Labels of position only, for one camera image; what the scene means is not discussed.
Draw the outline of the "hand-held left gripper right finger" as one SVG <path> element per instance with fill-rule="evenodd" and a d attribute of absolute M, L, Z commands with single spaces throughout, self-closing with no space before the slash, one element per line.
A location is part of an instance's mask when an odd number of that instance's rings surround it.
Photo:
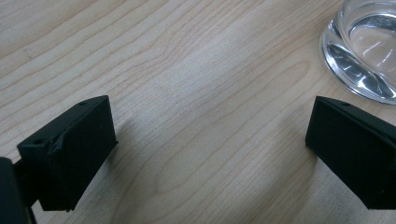
<path fill-rule="evenodd" d="M 349 103 L 319 96 L 305 145 L 367 208 L 396 210 L 396 126 Z"/>

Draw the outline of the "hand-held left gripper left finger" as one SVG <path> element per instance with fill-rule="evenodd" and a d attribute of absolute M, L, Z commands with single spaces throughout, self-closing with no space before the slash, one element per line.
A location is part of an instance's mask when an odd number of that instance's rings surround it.
<path fill-rule="evenodd" d="M 24 200 L 45 211 L 75 209 L 117 143 L 106 95 L 72 106 L 18 144 Z"/>

